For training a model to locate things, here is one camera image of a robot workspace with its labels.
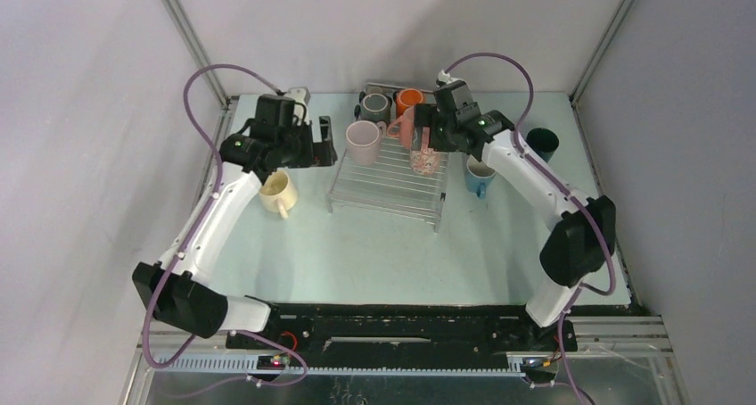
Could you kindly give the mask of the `dark teal mug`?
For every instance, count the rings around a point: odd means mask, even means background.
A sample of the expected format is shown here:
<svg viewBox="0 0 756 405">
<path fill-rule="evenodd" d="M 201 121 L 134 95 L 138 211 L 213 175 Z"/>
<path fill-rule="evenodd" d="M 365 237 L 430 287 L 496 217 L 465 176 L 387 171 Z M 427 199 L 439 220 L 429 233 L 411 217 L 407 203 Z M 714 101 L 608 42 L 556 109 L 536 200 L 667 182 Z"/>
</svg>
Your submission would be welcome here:
<svg viewBox="0 0 756 405">
<path fill-rule="evenodd" d="M 548 128 L 533 128 L 526 135 L 526 142 L 535 154 L 549 163 L 560 146 L 558 135 Z"/>
</svg>

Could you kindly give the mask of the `pink ghost pattern mug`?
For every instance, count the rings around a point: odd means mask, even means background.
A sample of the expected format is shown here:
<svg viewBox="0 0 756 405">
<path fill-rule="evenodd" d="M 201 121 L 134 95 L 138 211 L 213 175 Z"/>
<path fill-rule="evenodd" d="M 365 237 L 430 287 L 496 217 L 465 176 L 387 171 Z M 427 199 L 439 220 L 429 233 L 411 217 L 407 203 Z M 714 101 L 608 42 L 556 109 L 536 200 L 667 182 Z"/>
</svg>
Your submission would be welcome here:
<svg viewBox="0 0 756 405">
<path fill-rule="evenodd" d="M 410 167 L 415 173 L 423 176 L 435 174 L 441 161 L 440 152 L 430 147 L 430 137 L 428 128 L 418 128 L 409 147 Z"/>
</svg>

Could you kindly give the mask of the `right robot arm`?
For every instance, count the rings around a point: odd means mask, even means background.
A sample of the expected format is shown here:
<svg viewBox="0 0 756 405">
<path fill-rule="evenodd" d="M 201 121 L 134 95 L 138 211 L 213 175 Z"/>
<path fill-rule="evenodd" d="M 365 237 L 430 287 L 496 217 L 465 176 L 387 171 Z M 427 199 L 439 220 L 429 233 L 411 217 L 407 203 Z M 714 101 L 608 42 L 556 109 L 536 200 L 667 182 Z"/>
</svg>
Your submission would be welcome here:
<svg viewBox="0 0 756 405">
<path fill-rule="evenodd" d="M 525 143 L 502 112 L 483 112 L 467 84 L 454 79 L 438 87 L 432 103 L 411 108 L 415 148 L 464 153 L 505 179 L 543 219 L 550 232 L 539 262 L 545 278 L 525 305 L 529 318 L 518 326 L 524 346 L 550 343 L 553 324 L 573 305 L 589 274 L 614 270 L 616 206 L 562 181 Z"/>
</svg>

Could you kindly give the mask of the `light blue dotted mug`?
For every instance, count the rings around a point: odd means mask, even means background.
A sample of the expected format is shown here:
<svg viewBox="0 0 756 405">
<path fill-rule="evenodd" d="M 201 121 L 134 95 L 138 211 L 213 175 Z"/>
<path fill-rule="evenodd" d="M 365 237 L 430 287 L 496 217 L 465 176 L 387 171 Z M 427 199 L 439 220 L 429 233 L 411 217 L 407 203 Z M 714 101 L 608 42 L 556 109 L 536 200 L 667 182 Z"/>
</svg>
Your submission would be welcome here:
<svg viewBox="0 0 756 405">
<path fill-rule="evenodd" d="M 480 200 L 486 198 L 488 188 L 496 174 L 492 168 L 471 155 L 468 155 L 464 162 L 465 188 Z"/>
</svg>

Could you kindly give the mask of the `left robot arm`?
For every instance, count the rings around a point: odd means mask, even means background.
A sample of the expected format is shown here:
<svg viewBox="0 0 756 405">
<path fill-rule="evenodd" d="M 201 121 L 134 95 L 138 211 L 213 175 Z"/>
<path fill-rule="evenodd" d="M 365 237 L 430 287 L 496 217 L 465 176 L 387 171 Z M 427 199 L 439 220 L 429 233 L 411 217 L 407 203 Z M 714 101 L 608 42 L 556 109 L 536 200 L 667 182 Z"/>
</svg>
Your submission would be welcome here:
<svg viewBox="0 0 756 405">
<path fill-rule="evenodd" d="M 254 115 L 222 142 L 217 169 L 175 242 L 158 261 L 140 262 L 133 272 L 148 318 L 201 338 L 246 330 L 260 348 L 278 344 L 282 325 L 270 317 L 270 304 L 215 292 L 210 282 L 234 225 L 272 173 L 336 162 L 331 121 L 312 119 L 309 99 L 305 87 L 261 95 Z"/>
</svg>

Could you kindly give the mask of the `cream mug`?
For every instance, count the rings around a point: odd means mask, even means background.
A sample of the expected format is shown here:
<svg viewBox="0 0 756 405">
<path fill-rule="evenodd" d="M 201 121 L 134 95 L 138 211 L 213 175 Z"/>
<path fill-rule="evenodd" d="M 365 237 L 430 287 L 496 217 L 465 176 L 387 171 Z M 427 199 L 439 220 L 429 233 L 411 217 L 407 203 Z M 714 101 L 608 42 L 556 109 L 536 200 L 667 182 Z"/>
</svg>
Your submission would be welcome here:
<svg viewBox="0 0 756 405">
<path fill-rule="evenodd" d="M 288 219 L 299 200 L 299 192 L 290 175 L 283 169 L 273 173 L 259 190 L 262 206 L 269 212 Z"/>
</svg>

